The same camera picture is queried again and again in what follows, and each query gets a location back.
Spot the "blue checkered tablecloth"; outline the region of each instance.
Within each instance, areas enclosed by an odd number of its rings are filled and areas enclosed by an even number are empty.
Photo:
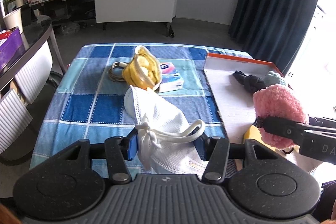
[[[79,139],[103,143],[111,136],[126,136],[135,121],[125,111],[126,83],[109,79],[113,62],[129,62],[138,44],[116,43],[86,45],[77,54],[49,106],[37,138],[30,168]],[[184,113],[189,123],[202,119],[208,136],[225,137],[214,97],[207,84],[203,65],[206,54],[215,52],[252,58],[245,52],[221,48],[143,43],[160,62],[172,62],[185,82],[183,89],[161,93]],[[106,161],[93,160],[93,170],[108,177]],[[136,158],[127,162],[134,176],[146,172]]]

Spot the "gray floor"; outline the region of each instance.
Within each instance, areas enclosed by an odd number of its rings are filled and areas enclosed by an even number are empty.
[[[55,33],[66,64],[71,63],[81,47],[95,43],[176,43],[241,50],[227,34],[228,25],[175,18],[172,28],[175,38],[166,37],[166,27],[157,22],[111,22],[105,31],[101,23],[93,23],[75,34],[61,35],[60,30]]]
[[[172,27],[175,38],[165,36],[166,28],[163,24],[149,22],[108,23],[105,31],[102,30],[102,24],[88,22],[88,27],[80,29],[78,33],[62,35],[59,28],[55,29],[55,33],[65,64],[71,63],[81,47],[95,43],[177,43],[241,50],[240,46],[228,36],[229,26],[227,25],[176,18]],[[60,72],[54,54],[53,60],[53,70]],[[37,130],[52,94],[53,90],[46,86],[30,109],[34,117],[33,125]],[[35,140],[36,136],[31,131],[24,131],[19,139],[5,151],[6,156],[15,158],[17,155],[25,154],[33,148]],[[0,198],[12,195],[15,181],[28,171],[29,164],[30,161],[18,166],[0,164]]]

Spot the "white drawstring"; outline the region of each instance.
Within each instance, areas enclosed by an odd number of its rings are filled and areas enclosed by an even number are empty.
[[[189,136],[189,134],[192,133],[196,129],[196,127],[199,127],[199,130],[197,130],[196,133]],[[140,135],[139,137],[141,139],[143,136],[145,136],[143,140],[143,145],[140,145],[139,147],[140,147],[140,153],[142,154],[143,157],[143,161],[145,162],[144,166],[146,169],[149,169],[150,167],[149,160],[150,156],[154,151],[154,147],[162,149],[162,146],[160,143],[158,143],[158,140],[171,143],[193,142],[203,134],[205,130],[205,123],[202,120],[196,120],[183,132],[170,133],[152,128],[148,122],[147,116],[145,115],[142,119],[142,124],[135,125],[135,128],[139,131],[138,134]]]

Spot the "yellow object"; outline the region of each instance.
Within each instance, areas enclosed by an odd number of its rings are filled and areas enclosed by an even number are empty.
[[[133,86],[156,90],[162,82],[162,69],[159,61],[144,46],[135,48],[135,55],[122,71],[125,81]]]
[[[258,142],[260,142],[261,144],[263,144],[264,146],[267,146],[269,149],[275,151],[275,147],[271,147],[268,144],[265,144],[262,140],[261,140],[261,134],[259,129],[257,129],[255,126],[251,126],[246,133],[244,134],[244,141],[246,139],[253,139],[256,140]]]

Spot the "pink tissue package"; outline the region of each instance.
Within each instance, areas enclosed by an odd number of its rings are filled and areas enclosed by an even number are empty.
[[[159,93],[182,89],[184,79],[173,63],[161,63],[160,66],[162,69],[162,82],[159,86]]]

